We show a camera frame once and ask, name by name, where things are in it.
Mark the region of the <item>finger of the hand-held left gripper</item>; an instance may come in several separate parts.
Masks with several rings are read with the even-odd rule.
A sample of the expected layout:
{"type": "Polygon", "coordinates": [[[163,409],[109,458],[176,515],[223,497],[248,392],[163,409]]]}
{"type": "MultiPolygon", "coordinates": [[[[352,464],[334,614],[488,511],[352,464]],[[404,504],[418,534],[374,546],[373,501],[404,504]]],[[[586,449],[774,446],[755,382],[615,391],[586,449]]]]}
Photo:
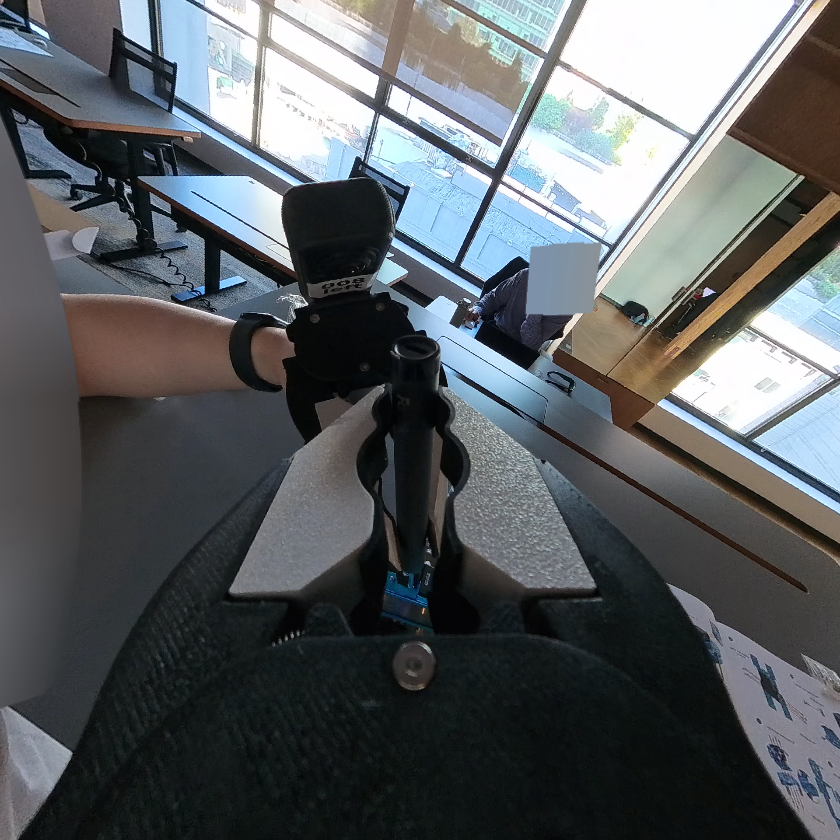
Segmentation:
{"type": "Polygon", "coordinates": [[[350,426],[351,430],[356,433],[370,433],[371,432],[371,409],[367,395],[371,393],[370,387],[365,387],[351,391],[346,397],[335,396],[323,402],[315,404],[318,423],[320,431],[316,435],[325,431],[330,425],[336,421],[340,421],[341,416],[350,412],[350,426]]]}

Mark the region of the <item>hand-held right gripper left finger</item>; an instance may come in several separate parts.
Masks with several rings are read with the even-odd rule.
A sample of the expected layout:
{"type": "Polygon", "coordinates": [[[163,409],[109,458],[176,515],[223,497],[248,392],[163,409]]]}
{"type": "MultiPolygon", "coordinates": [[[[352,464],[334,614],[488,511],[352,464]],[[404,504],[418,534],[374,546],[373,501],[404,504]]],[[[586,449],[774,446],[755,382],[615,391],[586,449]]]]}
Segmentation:
{"type": "Polygon", "coordinates": [[[382,609],[388,568],[381,502],[375,493],[386,471],[383,437],[358,458],[375,434],[375,387],[294,455],[244,561],[230,585],[235,599],[276,598],[299,605],[337,604],[346,613],[365,602],[382,609]]]}

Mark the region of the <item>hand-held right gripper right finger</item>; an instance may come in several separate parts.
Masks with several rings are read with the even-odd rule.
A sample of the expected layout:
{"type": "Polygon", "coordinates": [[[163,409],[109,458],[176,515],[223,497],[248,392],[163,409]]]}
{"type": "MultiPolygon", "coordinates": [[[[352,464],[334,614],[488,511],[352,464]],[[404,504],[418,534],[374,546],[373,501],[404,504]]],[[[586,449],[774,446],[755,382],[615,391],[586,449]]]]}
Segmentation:
{"type": "Polygon", "coordinates": [[[469,477],[454,502],[464,547],[459,591],[475,607],[594,595],[536,459],[455,392],[446,388],[445,395],[455,408],[451,431],[469,456],[469,477]]]}

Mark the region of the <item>black electric screwdriver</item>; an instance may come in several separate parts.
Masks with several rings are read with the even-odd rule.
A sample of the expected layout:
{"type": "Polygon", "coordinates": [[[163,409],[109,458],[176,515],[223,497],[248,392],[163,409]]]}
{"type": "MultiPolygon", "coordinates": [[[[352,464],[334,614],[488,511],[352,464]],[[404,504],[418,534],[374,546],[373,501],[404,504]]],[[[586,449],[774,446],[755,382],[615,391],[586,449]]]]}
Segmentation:
{"type": "Polygon", "coordinates": [[[413,333],[395,341],[391,359],[396,538],[402,570],[414,574],[426,551],[440,349],[413,333]]]}

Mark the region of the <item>person's left forearm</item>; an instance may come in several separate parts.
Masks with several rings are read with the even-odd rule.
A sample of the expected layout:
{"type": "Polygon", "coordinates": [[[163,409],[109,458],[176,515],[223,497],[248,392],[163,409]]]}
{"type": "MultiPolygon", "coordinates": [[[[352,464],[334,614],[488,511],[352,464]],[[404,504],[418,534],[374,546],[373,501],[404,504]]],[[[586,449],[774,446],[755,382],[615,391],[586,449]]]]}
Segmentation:
{"type": "Polygon", "coordinates": [[[229,359],[232,320],[145,297],[61,299],[82,397],[245,389],[229,359]]]}

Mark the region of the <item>neighbouring grey desk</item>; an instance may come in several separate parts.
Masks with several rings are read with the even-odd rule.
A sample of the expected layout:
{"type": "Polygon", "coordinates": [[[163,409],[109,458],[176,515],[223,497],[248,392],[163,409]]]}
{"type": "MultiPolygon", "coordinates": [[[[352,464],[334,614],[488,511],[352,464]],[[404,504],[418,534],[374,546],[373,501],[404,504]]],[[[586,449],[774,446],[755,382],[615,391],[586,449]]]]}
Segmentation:
{"type": "MultiPolygon", "coordinates": [[[[456,302],[446,297],[437,297],[425,309],[436,317],[449,322],[455,311],[455,306],[456,302]]],[[[541,351],[537,361],[528,370],[544,382],[552,384],[562,391],[567,391],[572,399],[598,414],[607,422],[611,423],[613,421],[610,398],[584,382],[579,376],[561,369],[553,363],[547,353],[541,351]]]]}

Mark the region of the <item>background desk with slot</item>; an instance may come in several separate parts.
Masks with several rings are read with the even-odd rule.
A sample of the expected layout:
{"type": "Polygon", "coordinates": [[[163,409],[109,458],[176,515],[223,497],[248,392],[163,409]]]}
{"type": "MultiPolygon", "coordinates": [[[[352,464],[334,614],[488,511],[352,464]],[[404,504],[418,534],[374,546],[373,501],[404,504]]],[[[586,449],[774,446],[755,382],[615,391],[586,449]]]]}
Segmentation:
{"type": "MultiPolygon", "coordinates": [[[[175,220],[205,243],[205,293],[218,291],[219,253],[224,251],[284,287],[297,280],[281,220],[283,197],[247,176],[150,176],[139,187],[164,199],[175,220]]],[[[337,222],[354,232],[373,217],[373,199],[385,198],[370,178],[294,187],[303,197],[303,232],[319,233],[337,222]]]]}

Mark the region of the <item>background desk with wood edge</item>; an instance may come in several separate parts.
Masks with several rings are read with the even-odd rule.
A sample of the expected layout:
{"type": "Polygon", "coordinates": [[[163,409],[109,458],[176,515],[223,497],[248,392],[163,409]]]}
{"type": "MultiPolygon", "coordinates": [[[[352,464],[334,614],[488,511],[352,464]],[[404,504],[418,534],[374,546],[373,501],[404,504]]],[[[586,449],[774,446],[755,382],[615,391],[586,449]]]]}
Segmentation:
{"type": "Polygon", "coordinates": [[[2,89],[18,105],[72,130],[96,130],[126,139],[136,183],[142,143],[199,139],[200,131],[155,101],[123,90],[106,74],[53,43],[39,52],[3,45],[2,89]]]}

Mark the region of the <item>black laptop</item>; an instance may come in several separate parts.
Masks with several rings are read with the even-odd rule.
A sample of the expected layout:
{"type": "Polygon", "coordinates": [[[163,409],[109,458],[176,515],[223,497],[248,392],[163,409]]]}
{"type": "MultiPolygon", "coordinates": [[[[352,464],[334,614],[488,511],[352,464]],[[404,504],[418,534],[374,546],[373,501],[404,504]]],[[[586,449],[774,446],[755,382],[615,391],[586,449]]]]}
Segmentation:
{"type": "Polygon", "coordinates": [[[493,322],[481,322],[475,339],[525,370],[539,358],[539,350],[532,350],[511,338],[493,322]]]}

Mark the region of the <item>black office chair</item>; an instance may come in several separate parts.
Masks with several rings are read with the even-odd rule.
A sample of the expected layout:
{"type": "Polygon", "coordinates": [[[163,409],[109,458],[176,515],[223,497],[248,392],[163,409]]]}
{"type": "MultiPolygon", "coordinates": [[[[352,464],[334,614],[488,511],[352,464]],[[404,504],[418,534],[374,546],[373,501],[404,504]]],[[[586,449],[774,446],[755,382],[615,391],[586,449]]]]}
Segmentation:
{"type": "Polygon", "coordinates": [[[516,276],[517,273],[527,268],[529,268],[529,262],[519,255],[516,256],[484,282],[480,295],[484,297],[486,294],[497,288],[502,282],[516,276]]]}

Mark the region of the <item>large grid window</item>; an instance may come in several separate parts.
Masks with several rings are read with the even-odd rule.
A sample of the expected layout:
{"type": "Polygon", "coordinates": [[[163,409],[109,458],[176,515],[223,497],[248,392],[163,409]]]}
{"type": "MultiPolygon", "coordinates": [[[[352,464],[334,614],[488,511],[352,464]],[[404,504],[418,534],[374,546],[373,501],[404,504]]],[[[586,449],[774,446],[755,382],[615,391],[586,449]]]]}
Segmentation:
{"type": "Polygon", "coordinates": [[[699,150],[801,2],[157,1],[186,110],[302,180],[360,156],[397,229],[488,277],[627,229],[699,150]]]}

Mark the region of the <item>narrow side window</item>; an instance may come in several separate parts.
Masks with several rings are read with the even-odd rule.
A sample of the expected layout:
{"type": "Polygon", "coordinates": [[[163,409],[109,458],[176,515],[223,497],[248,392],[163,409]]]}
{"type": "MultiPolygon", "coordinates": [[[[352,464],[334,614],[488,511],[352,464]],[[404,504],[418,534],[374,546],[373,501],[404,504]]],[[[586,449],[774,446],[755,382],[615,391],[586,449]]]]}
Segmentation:
{"type": "Polygon", "coordinates": [[[669,400],[838,498],[839,248],[685,378],[669,400]]]}

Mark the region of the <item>cardboard box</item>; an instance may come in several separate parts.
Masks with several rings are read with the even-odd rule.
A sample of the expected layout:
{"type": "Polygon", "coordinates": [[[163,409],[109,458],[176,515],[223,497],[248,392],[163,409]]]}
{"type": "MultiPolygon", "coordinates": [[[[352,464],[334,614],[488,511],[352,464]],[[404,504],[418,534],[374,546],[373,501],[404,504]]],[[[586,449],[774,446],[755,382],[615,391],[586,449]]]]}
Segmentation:
{"type": "Polygon", "coordinates": [[[38,220],[44,231],[45,243],[51,261],[57,262],[77,256],[86,256],[98,235],[99,226],[84,216],[71,211],[56,199],[28,185],[38,220]]]}

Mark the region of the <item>printed instruction sheet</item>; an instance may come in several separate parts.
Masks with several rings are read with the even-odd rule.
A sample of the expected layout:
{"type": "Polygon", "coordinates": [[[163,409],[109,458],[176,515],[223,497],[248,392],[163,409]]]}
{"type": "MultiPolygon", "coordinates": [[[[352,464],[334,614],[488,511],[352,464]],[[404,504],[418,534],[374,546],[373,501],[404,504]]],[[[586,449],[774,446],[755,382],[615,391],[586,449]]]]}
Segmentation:
{"type": "Polygon", "coordinates": [[[824,684],[671,586],[705,638],[749,740],[813,838],[839,837],[839,709],[824,684]]]}

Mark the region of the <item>clear plastic parts bag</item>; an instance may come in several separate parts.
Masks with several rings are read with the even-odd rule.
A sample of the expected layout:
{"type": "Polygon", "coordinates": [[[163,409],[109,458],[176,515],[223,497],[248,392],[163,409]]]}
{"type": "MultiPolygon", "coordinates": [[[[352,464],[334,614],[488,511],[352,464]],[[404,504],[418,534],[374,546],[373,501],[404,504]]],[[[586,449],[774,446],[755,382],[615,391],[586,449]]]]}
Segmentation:
{"type": "Polygon", "coordinates": [[[839,674],[805,654],[801,657],[809,676],[822,684],[823,690],[829,697],[838,700],[840,691],[839,674]]]}

